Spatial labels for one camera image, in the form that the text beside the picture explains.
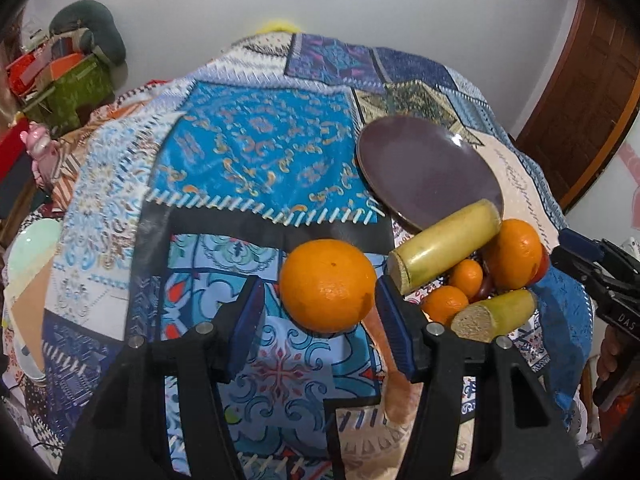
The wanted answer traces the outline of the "person's right hand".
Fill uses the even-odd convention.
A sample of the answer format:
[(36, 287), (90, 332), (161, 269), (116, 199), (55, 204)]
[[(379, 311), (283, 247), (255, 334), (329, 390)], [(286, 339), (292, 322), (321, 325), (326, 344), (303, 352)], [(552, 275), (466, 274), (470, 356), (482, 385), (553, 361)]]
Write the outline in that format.
[(629, 337), (612, 326), (606, 326), (597, 359), (597, 375), (600, 382), (607, 380), (617, 370), (618, 357), (629, 346)]

